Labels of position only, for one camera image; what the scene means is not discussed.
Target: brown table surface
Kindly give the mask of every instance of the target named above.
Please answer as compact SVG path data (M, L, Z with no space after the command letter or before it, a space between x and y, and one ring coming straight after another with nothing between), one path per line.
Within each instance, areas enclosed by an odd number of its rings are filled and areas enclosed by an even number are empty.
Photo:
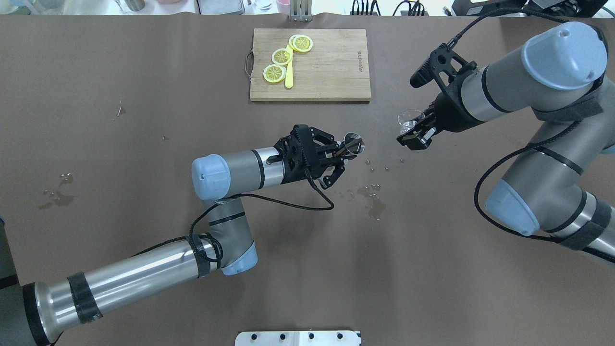
M612 345L612 272L505 234L474 210L483 171L538 128L530 111L440 134L427 151L395 141L397 114L438 92L434 83L413 90L408 78L471 20L0 19L0 212L22 284L53 283L185 234L202 212L194 158L269 147L296 123L355 131L367 146L328 191L334 211L244 201L255 268L182 284L70 329L59 345L233 345L240 331L310 328L361 330L364 345ZM615 21L589 22L615 42ZM457 50L486 65L551 26L485 20ZM293 27L366 28L373 101L250 102L253 29ZM126 113L117 117L120 101ZM615 201L613 167L601 156L581 185ZM67 173L74 180L58 188ZM371 184L382 205L357 193ZM50 201L43 191L56 189L72 203L39 210ZM262 194L322 204L305 182Z

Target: black cable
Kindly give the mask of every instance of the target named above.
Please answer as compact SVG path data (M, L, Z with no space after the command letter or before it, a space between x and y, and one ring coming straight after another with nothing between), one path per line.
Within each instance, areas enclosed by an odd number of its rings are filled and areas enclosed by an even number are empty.
M543 141L540 141L538 143L529 143L527 144L525 147L519 149L519 150L515 150L512 153L506 155L505 157L501 158L498 162L494 163L491 167L489 167L489 169L487 169L487 171L481 176L481 178L478 180L478 182L476 183L476 187L474 189L474 207L476 208L476 210L478 211L478 213L485 218L485 220L489 221L490 224L494 225L495 227L498 227L499 229L510 233L512 235L515 236L520 236L522 238L529 238L529 239L534 239L534 240L541 240L541 241L548 241L550 243L555 243L558 244L561 242L560 239L558 238L553 238L553 237L547 237L547 236L537 236L537 235L530 235L530 236L524 236L519 234L518 232L516 232L515 230L512 230L504 225L502 225L501 223L495 221L494 219L492 219L489 215L486 214L486 212L483 210L483 208L480 206L480 203L478 202L478 194L480 193L480 188L483 185L483 182L485 181L485 179L487 179L487 177L489 177L489 175L491 175L491 173L493 173L493 171L495 171L499 166L501 166L503 163L505 163L506 161L510 160L511 158L520 155L522 153L525 153L527 151L530 150L534 150L537 147L541 147L543 145L547 145L549 143L553 143L556 140L564 137L565 135L569 134L572 130L574 130L579 124L581 123L581 121L575 121L572 124L570 124L566 129L562 130L560 133L558 133L557 135L545 139ZM608 262L611 263L615 263L615 257L606 254L604 252L595 250L595 249L591 249L589 247L586 247L585 249L582 249L581 251L586 252L588 254L592 254L596 257L599 257L601 259L607 260Z
M403 0L402 2L400 2L399 4L397 4L397 7L395 8L395 11L393 11L393 15L395 15L397 13L397 10L399 10L399 7L402 4L408 4L408 13L410 13L410 10L412 9L412 4L410 3L410 1L408 0Z
M559 18L554 17L552 15L548 15L548 14L544 14L544 13L540 13L540 12L536 12L536 11L532 11L532 10L515 9L515 8L512 8L512 7L503 7L501 9L496 9L496 10L493 10L493 11L489 11L489 12L481 15L480 17L476 18L475 20L473 20L463 30L461 30L457 35L455 35L455 37L453 37L451 39L451 41L449 41L448 46L453 48L455 45L457 45L457 42L459 42L459 40L461 39L461 36L463 36L468 30L470 30L470 28L472 28L474 25L476 25L481 20L483 20L485 18L488 18L488 17L493 17L495 15L511 14L511 13L524 13L524 14L527 14L527 15L533 15L535 17L541 17L541 18L544 18L544 19L552 20L552 21L558 22L558 23L567 23L567 22L569 22L569 20L559 19Z
M270 198L270 197L265 197L265 196L261 196L261 195L255 195L253 193L238 193L236 195L232 195L228 198L222 199L223 201L229 201L235 198L240 198L240 197L254 197L254 198L258 198L258 199L263 199L265 201L269 201L269 202L273 202L273 203L277 203L277 204L281 204L284 206L288 206L288 207L294 207L294 208L298 208L298 209L303 209L303 210L308 210L308 211L327 211L327 210L331 210L335 207L335 205L333 204L333 202L329 199L329 197L327 197L325 195L324 192L322 192L318 186L316 186L316 184L314 183L314 179L309 175L309 171L306 169L305 170L305 174L307 177L307 181L309 182L310 186L316 190L316 192L318 192L318 194L329 204L328 207L308 207L308 206L302 206L299 204L293 204L293 203L288 203L285 201L281 201L279 199L275 199L275 198ZM207 208L207 210L205 212L203 212L203 214L201 214L199 217L196 218L196 220L192 223L192 225L190 226L190 229L188 231L188 236L187 237L177 237L177 238L173 238L173 239L169 239L166 241L163 241L162 243L158 243L154 246L150 246L147 249L139 252L138 254L133 255L140 255L140 254L144 254L148 251L152 251L153 249L159 248L163 245L169 244L169 243L173 243L175 241L179 241L179 240L187 240L188 244L190 245L190 248L192 249L192 252L197 254L199 257L201 257L202 259L208 261L208 262L216 262L219 263L222 260L223 257L223 250L222 250L222 245L220 244L220 242L212 237L209 233L206 233L204 235L199 235L200 239L207 239L211 242L214 251L216 252L216 258L212 259L209 258L207 256L207 254L203 253L203 251L198 250L198 248L196 248L196 245L194 244L194 240L193 240L193 235L194 235L194 227L197 225L197 223L199 223L199 221L201 221L207 214L209 214L209 212L211 212L214 208L218 207L220 204L214 204L213 206Z
M414 6L412 6L412 9L408 12L408 15L417 15L416 11L419 9L420 5L421 0L416 0Z
M57 343L58 343L58 340L60 340L60 337L62 336L62 334L64 334L64 332L61 332L61 333L60 333L60 335L58 335L58 338L57 338L57 339L55 339L55 341L54 341L54 342L52 342L51 344L49 344L49 346L55 346L55 344L57 344Z
M602 7L602 9L603 9L603 10L605 10L605 11L606 11L606 13L608 13L608 14L612 15L612 16L615 18L615 13L613 13L613 11L611 11L611 10L607 9L607 8L606 8L606 6L603 6L603 7Z
M371 2L371 10L370 10L370 15L374 15L374 6L376 6L376 10L378 11L378 15L380 14L380 6L378 6L378 0L374 0Z
M163 245L170 244L170 243L173 243L173 242L176 242L176 241L179 241L179 240L184 240L184 239L185 239L185 237L179 236L179 237L177 237L177 238L173 238L173 239L165 240L165 241L163 241L162 243L158 243L158 244L156 244L156 245L154 245L154 246L150 246L150 247L148 247L147 249L145 249L145 250L143 250L143 251L141 251L141 252L138 252L138 253L136 253L136 254L132 255L131 257L135 257L135 256L138 256L138 255L140 255L140 254L144 254L144 253L146 253L146 252L152 251L153 249L157 249L157 248L159 248L159 247L161 247L161 246L163 246Z

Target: wooden cutting board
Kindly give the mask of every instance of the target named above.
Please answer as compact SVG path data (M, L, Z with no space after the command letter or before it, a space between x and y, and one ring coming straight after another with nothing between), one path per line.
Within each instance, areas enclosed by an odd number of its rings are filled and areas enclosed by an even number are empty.
M269 83L263 70L271 54L286 48L294 34L312 38L307 53L293 53L295 85ZM252 101L335 102L371 100L370 67L365 29L254 29L254 67L250 81Z

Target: yellow lemon slice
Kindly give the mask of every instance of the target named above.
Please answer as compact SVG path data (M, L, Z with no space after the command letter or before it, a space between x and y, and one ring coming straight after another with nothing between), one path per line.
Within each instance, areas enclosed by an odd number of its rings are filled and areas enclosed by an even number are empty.
M290 45L293 49L295 49L295 43L293 43L293 40L294 40L294 39L295 39L295 37L297 37L297 36L300 36L300 35L299 35L299 34L295 34L295 35L291 36L291 37L288 39L288 44L289 44L289 45Z
M271 61L274 63L284 66L288 64L290 58L292 57L292 52L286 48L280 48L271 54Z
M286 68L273 63L263 70L263 77L269 83L280 82L286 77Z
M296 35L295 38L293 38L293 44L291 46L297 52L305 53L312 50L314 42L312 42L312 39L309 36Z

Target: pink cup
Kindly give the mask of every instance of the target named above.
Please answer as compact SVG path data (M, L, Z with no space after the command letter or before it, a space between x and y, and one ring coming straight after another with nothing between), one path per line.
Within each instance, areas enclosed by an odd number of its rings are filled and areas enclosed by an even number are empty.
M290 14L290 0L276 0L277 11L282 14Z

